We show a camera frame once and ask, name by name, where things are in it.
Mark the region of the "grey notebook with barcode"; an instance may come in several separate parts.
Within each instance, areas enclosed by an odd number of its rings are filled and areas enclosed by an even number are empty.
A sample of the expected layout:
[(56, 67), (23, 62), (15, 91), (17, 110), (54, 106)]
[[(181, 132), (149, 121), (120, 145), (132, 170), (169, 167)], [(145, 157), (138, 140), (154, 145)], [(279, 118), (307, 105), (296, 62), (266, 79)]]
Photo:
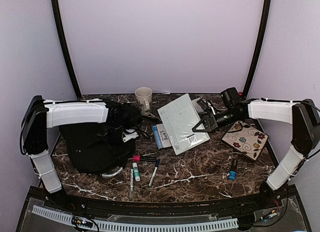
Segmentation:
[(200, 116), (188, 93), (157, 110), (174, 153), (180, 155), (210, 140), (207, 132), (194, 132)]

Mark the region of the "black student backpack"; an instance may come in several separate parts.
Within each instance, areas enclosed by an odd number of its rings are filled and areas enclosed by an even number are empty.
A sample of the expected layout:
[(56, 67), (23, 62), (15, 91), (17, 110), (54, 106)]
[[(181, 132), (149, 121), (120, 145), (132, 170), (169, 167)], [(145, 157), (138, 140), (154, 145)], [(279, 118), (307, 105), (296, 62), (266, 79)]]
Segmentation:
[[(108, 104), (129, 104), (106, 100)], [(61, 125), (59, 131), (66, 142), (73, 167), (81, 174), (103, 174), (115, 167), (124, 168), (136, 151), (134, 138), (118, 145), (100, 139), (102, 123), (86, 122)]]

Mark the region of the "dog picture book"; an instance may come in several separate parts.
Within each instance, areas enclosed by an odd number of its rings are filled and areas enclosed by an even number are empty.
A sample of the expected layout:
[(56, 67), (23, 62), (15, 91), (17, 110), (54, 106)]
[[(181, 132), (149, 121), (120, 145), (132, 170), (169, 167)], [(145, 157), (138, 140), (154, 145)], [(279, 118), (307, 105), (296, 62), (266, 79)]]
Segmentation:
[(152, 132), (159, 150), (172, 147), (167, 131), (162, 123), (152, 125)]

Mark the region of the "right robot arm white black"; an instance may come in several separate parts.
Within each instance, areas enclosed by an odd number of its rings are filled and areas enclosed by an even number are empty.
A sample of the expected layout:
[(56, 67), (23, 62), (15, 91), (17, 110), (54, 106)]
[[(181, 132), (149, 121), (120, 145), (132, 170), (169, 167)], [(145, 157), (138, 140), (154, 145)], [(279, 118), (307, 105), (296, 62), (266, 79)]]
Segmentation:
[(227, 96), (223, 98), (227, 110), (222, 112), (214, 112), (206, 102), (199, 101), (198, 104), (204, 109), (205, 114), (192, 128), (194, 133), (201, 131), (198, 128), (200, 125), (204, 126), (203, 132), (213, 132), (244, 119), (277, 121), (292, 126), (292, 140), (288, 152), (274, 172), (260, 185), (259, 194), (255, 197), (255, 205), (260, 209), (266, 209), (274, 202), (277, 191), (313, 157), (311, 151), (320, 142), (320, 110), (311, 99), (244, 100), (240, 96)]

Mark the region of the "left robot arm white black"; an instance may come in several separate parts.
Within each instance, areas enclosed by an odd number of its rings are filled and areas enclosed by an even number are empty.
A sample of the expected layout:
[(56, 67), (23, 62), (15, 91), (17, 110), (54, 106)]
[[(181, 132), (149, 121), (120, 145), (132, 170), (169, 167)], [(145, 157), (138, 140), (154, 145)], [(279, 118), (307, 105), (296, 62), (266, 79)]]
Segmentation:
[(135, 153), (142, 115), (128, 102), (112, 99), (45, 100), (32, 98), (21, 122), (19, 150), (31, 160), (48, 198), (67, 210), (67, 196), (49, 152), (47, 130), (59, 128), (67, 155), (81, 174), (109, 179), (119, 175)]

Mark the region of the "clear bag with sandwich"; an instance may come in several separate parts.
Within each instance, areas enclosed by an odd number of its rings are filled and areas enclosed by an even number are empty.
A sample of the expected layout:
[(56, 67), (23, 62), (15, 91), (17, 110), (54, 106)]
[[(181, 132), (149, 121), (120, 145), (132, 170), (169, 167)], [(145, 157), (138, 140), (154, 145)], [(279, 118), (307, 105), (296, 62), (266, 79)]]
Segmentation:
[(198, 114), (202, 114), (207, 111), (208, 105), (205, 99), (199, 97), (193, 99), (191, 102)]

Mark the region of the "cream ceramic mug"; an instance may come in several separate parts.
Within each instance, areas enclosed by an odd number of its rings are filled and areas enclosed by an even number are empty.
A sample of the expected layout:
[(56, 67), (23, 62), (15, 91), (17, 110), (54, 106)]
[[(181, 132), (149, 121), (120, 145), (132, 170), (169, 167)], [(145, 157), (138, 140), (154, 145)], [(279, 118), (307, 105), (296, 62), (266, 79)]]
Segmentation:
[(151, 114), (153, 91), (149, 87), (137, 88), (134, 92), (137, 103), (141, 108), (142, 116), (149, 116)]

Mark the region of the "floral square plate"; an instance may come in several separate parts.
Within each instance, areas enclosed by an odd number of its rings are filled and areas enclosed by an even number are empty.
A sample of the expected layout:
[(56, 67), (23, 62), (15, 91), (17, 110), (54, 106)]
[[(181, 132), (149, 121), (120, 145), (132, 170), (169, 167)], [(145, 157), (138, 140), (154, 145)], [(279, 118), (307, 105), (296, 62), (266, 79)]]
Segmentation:
[(262, 153), (269, 136), (246, 122), (237, 121), (221, 138), (237, 152), (256, 161)]

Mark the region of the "blue cap white marker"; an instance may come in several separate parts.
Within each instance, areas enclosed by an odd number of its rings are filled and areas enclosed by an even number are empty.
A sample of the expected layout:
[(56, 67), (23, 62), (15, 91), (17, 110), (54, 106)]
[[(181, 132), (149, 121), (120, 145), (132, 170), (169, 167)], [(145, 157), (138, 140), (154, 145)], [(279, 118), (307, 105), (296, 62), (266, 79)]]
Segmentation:
[(158, 159), (158, 160), (156, 161), (156, 163), (155, 163), (154, 171), (153, 171), (153, 173), (152, 173), (151, 179), (150, 179), (149, 184), (148, 184), (148, 188), (149, 188), (149, 189), (150, 189), (150, 188), (152, 187), (152, 185), (153, 185), (153, 181), (154, 181), (154, 179), (155, 179), (155, 177), (156, 177), (156, 173), (157, 173), (159, 164), (160, 164), (160, 160)]

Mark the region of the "blue cap black marker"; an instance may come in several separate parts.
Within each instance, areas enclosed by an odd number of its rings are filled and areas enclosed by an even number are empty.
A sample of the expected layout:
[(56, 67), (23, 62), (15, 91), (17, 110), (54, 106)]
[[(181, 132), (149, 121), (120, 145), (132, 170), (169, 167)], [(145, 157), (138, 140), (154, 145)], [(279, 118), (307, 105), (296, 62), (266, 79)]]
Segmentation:
[(237, 176), (237, 167), (238, 167), (238, 160), (233, 159), (230, 169), (229, 169), (229, 179), (230, 180), (235, 180)]

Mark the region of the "white clear pen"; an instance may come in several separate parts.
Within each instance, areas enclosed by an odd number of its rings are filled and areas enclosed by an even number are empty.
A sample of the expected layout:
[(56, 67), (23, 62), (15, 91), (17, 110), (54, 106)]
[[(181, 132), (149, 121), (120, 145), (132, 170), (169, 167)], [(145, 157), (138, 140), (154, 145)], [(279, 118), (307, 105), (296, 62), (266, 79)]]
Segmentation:
[(130, 170), (130, 190), (129, 190), (129, 197), (134, 197), (134, 170)]

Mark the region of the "black front rail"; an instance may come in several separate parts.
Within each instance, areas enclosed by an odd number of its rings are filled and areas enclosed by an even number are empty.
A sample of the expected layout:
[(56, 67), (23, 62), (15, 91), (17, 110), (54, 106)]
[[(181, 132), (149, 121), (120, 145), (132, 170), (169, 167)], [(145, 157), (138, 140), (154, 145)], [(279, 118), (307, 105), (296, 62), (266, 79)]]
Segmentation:
[(134, 202), (109, 200), (106, 197), (88, 192), (86, 195), (77, 196), (67, 194), (66, 212), (76, 212), (89, 217), (106, 217), (109, 214), (131, 216), (196, 216), (204, 214), (218, 214), (219, 216), (248, 217), (258, 211), (267, 211), (271, 208), (280, 208), (282, 212), (292, 217), (303, 215), (305, 210), (297, 188), (294, 185), (280, 191), (279, 198), (271, 200), (260, 207), (257, 203), (259, 194), (241, 197), (221, 198), (186, 202), (179, 200), (171, 202)]

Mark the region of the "right black frame post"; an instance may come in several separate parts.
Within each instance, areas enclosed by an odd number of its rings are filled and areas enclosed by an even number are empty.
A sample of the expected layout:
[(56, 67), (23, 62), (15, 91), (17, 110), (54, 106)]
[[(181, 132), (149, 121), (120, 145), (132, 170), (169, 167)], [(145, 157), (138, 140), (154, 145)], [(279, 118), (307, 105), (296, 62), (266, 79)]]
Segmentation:
[(263, 6), (262, 6), (262, 12), (261, 12), (261, 18), (260, 18), (256, 43), (255, 43), (250, 67), (248, 70), (248, 74), (246, 77), (246, 81), (244, 84), (244, 88), (242, 91), (242, 95), (245, 98), (248, 97), (248, 94), (250, 92), (250, 88), (251, 88), (251, 85), (253, 83), (253, 79), (255, 76), (255, 72), (256, 72), (256, 69), (258, 66), (258, 61), (260, 58), (260, 54), (261, 54), (261, 50), (262, 50), (262, 46), (263, 46), (263, 42), (264, 42), (264, 38), (265, 38), (265, 32), (266, 32), (267, 23), (268, 23), (271, 1), (272, 0), (263, 0)]

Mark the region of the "black frame post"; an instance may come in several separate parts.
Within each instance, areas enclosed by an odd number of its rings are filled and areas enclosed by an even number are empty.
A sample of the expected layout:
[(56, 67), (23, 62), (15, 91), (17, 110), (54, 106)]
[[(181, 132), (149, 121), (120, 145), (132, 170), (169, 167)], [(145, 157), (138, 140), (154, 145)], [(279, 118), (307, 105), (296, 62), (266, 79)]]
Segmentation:
[(60, 11), (59, 0), (51, 0), (51, 7), (52, 7), (56, 31), (57, 31), (57, 35), (60, 43), (60, 48), (61, 48), (64, 62), (67, 68), (68, 76), (69, 76), (74, 94), (76, 98), (79, 100), (82, 97), (82, 93), (78, 84), (78, 80), (76, 78), (76, 73), (73, 67), (69, 48), (67, 45), (66, 35), (65, 35), (63, 21), (62, 21), (62, 15)]
[(256, 43), (255, 43), (250, 67), (248, 70), (248, 74), (246, 77), (246, 81), (244, 84), (244, 88), (242, 91), (242, 95), (245, 98), (248, 97), (248, 94), (250, 92), (250, 88), (251, 88), (251, 85), (253, 83), (253, 79), (255, 76), (255, 72), (256, 72), (256, 69), (258, 66), (258, 61), (260, 58), (260, 54), (261, 54), (261, 50), (262, 50), (262, 46), (263, 46), (263, 42), (264, 42), (264, 38), (265, 38), (265, 32), (266, 32), (267, 23), (268, 23), (271, 1), (272, 0), (263, 0), (263, 6), (262, 6), (262, 12), (261, 12), (261, 18), (260, 18)]

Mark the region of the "left black frame post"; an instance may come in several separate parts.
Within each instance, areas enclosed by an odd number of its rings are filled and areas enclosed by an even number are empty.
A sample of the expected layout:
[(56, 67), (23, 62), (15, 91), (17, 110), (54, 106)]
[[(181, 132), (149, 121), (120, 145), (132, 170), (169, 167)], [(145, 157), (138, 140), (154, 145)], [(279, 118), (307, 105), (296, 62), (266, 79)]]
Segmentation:
[(63, 21), (62, 21), (62, 15), (60, 11), (59, 0), (51, 0), (51, 7), (52, 7), (56, 31), (57, 31), (57, 35), (60, 43), (60, 48), (61, 48), (64, 62), (67, 68), (68, 76), (69, 76), (74, 94), (76, 98), (79, 100), (82, 97), (82, 93), (78, 84), (78, 80), (76, 78), (76, 73), (73, 67), (69, 48), (67, 45), (66, 35), (65, 35)]

